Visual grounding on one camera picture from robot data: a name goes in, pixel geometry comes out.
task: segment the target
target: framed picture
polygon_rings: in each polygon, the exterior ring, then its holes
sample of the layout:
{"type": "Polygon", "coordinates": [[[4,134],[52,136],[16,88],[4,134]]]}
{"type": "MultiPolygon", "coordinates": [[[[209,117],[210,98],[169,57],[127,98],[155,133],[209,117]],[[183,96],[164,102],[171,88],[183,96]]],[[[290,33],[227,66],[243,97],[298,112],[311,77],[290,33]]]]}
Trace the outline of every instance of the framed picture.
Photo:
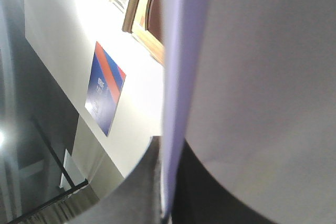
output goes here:
{"type": "Polygon", "coordinates": [[[107,136],[126,74],[96,42],[85,108],[107,136]]]}
{"type": "Polygon", "coordinates": [[[132,33],[163,64],[161,20],[161,0],[129,0],[122,30],[132,33]]]}

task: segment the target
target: metal rod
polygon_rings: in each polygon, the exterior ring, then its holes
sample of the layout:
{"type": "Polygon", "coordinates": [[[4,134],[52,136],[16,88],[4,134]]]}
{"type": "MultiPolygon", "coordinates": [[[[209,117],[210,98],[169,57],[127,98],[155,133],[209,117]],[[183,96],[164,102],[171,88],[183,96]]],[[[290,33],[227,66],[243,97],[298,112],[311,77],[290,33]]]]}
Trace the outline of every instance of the metal rod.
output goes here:
{"type": "Polygon", "coordinates": [[[38,133],[40,134],[43,142],[46,144],[48,150],[50,151],[51,155],[53,156],[54,160],[56,161],[58,167],[61,169],[62,173],[64,174],[65,176],[65,179],[67,180],[67,182],[69,183],[69,185],[74,188],[75,187],[75,184],[74,182],[72,181],[72,179],[70,178],[68,172],[65,170],[65,168],[63,167],[63,164],[62,162],[59,160],[56,152],[54,151],[54,149],[52,148],[51,146],[51,143],[49,142],[48,140],[48,137],[44,134],[41,126],[39,125],[37,119],[35,117],[31,117],[30,120],[32,121],[32,123],[34,124],[35,128],[37,129],[38,133]]]}
{"type": "Polygon", "coordinates": [[[79,185],[67,190],[66,192],[56,196],[55,198],[43,203],[42,205],[38,206],[37,208],[29,211],[28,213],[26,214],[23,214],[19,217],[17,217],[16,219],[8,222],[7,224],[18,224],[20,223],[21,221],[29,218],[30,216],[33,216],[34,214],[36,214],[37,212],[41,211],[42,209],[56,203],[57,201],[63,199],[64,197],[74,193],[75,191],[79,190],[80,188],[84,187],[84,186],[87,186],[89,184],[89,182],[87,181],[87,179],[85,179],[85,181],[83,181],[82,183],[80,183],[79,185]]]}

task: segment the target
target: white ceiling light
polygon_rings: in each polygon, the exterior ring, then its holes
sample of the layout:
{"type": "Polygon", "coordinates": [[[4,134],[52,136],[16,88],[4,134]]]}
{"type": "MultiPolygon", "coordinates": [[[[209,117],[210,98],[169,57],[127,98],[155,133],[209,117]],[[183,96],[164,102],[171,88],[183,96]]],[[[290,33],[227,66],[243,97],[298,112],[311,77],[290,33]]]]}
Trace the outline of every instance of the white ceiling light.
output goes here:
{"type": "Polygon", "coordinates": [[[5,140],[4,134],[2,132],[0,132],[0,146],[2,145],[4,140],[5,140]]]}

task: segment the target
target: wooden picture frame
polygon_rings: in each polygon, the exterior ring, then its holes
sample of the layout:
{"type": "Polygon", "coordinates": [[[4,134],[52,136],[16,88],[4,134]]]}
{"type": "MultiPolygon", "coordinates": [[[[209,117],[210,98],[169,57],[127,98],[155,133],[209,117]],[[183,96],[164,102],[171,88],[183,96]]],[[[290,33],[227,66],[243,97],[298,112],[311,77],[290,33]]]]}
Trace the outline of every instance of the wooden picture frame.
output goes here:
{"type": "Polygon", "coordinates": [[[122,30],[138,40],[160,64],[164,62],[161,0],[129,0],[122,30]]]}

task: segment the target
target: purple fabric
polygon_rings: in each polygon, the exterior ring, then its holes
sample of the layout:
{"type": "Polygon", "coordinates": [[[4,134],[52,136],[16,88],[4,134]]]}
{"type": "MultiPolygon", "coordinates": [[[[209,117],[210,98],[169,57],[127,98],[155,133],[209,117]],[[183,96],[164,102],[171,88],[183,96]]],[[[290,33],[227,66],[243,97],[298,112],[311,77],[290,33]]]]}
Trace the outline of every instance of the purple fabric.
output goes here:
{"type": "Polygon", "coordinates": [[[165,102],[162,211],[170,213],[208,0],[164,0],[165,102]]]}

